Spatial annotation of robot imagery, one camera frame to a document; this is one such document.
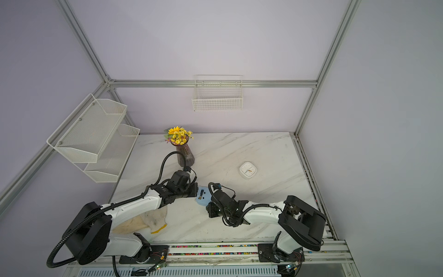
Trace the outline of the yellow flower bouquet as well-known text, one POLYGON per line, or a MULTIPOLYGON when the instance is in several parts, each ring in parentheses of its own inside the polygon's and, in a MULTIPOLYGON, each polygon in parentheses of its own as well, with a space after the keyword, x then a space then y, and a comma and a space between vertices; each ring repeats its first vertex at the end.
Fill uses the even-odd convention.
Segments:
POLYGON ((191 131, 185 130, 183 127, 173 127, 165 130, 166 142, 171 143, 174 146, 185 145, 190 139, 194 139, 191 131))

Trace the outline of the dark glass vase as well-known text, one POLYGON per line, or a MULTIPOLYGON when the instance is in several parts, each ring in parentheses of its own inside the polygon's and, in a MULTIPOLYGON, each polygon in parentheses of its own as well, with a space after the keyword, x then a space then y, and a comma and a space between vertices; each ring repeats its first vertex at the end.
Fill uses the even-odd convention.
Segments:
POLYGON ((180 143, 177 142, 171 142, 172 145, 175 147, 176 152, 179 152, 178 154, 178 164, 181 167, 192 167, 195 163, 195 157, 188 145, 189 139, 186 141, 181 141, 180 143))

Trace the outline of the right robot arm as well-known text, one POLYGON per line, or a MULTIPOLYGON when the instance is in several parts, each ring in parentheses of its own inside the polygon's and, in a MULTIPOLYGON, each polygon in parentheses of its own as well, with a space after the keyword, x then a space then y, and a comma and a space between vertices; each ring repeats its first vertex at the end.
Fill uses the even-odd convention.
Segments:
POLYGON ((276 236, 277 250, 285 254, 300 247, 320 251, 326 216, 319 210, 293 195, 283 202, 269 204, 235 200, 224 192, 225 188, 219 183, 208 184, 210 218, 221 217, 226 226, 233 228, 255 223, 279 225, 283 231, 276 236))

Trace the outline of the white yellow cloth glove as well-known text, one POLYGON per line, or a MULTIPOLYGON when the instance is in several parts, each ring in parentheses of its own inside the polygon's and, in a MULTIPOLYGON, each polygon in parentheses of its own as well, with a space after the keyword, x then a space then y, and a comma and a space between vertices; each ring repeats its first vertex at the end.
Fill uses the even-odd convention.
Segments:
POLYGON ((156 234, 167 226, 166 216, 167 207, 147 211, 117 225, 112 229, 112 232, 114 234, 132 234, 149 228, 151 234, 156 234))

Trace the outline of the white mesh shelf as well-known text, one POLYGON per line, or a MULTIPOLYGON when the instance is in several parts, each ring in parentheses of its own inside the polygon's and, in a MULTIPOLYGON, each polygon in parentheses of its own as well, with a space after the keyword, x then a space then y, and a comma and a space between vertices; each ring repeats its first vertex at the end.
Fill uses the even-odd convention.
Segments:
POLYGON ((72 163, 97 163, 126 112, 127 105, 90 94, 46 142, 72 163))
POLYGON ((82 172, 96 183, 116 183, 136 144, 140 130, 120 124, 96 163, 88 163, 82 172))

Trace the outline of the blue alarm clock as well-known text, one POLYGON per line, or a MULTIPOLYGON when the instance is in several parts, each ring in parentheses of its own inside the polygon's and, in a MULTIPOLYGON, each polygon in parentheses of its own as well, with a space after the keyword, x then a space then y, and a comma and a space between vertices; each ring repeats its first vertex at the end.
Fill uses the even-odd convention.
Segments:
POLYGON ((196 203, 200 206, 207 207, 211 202, 212 195, 208 187, 198 187, 196 203))

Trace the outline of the upper white mesh shelf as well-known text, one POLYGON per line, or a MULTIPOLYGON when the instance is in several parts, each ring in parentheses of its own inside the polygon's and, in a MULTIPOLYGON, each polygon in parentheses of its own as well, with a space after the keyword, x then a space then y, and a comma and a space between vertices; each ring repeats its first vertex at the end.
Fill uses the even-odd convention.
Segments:
POLYGON ((46 142, 72 163, 97 163, 126 112, 127 105, 90 94, 46 142))

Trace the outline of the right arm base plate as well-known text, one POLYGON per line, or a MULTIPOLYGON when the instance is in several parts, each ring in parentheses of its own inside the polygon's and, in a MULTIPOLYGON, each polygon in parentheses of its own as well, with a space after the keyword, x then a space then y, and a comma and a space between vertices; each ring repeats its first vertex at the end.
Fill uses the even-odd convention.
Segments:
POLYGON ((287 263, 287 262, 304 262, 305 257, 303 248, 297 248, 288 254, 278 249, 273 244, 258 244, 258 259, 261 263, 287 263))

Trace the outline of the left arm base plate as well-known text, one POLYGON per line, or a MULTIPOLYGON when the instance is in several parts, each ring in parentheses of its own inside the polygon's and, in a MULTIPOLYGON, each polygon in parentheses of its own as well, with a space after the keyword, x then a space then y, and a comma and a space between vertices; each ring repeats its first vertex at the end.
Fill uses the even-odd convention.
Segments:
POLYGON ((150 250, 147 248, 142 248, 140 254, 138 253, 135 257, 121 256, 119 259, 119 264, 157 264, 165 261, 168 252, 168 245, 151 245, 150 250))

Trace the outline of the black gold battery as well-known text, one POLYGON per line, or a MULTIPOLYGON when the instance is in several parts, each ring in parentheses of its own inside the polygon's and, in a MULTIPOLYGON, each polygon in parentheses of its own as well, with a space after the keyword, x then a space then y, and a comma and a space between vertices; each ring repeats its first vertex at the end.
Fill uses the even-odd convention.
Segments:
POLYGON ((205 190, 202 189, 202 190, 200 191, 200 195, 199 195, 198 199, 199 199, 199 200, 203 199, 203 198, 204 198, 204 194, 205 194, 205 190))

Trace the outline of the lower white mesh shelf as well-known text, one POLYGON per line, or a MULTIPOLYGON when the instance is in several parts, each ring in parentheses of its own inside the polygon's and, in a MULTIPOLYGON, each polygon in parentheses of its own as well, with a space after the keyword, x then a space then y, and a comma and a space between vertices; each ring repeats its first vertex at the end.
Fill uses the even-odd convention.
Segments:
POLYGON ((82 172, 96 183, 116 183, 136 144, 140 130, 120 124, 96 163, 88 163, 82 172))

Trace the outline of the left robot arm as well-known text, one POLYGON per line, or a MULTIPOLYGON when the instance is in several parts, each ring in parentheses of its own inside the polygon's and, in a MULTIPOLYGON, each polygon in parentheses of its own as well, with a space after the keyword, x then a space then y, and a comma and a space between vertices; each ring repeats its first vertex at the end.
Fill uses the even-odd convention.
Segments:
POLYGON ((171 178, 146 187, 140 195, 118 203, 86 204, 62 236, 59 246, 73 255, 70 262, 85 265, 102 256, 123 256, 145 263, 153 256, 141 229, 160 230, 166 224, 167 205, 197 195, 196 178, 186 166, 171 178))

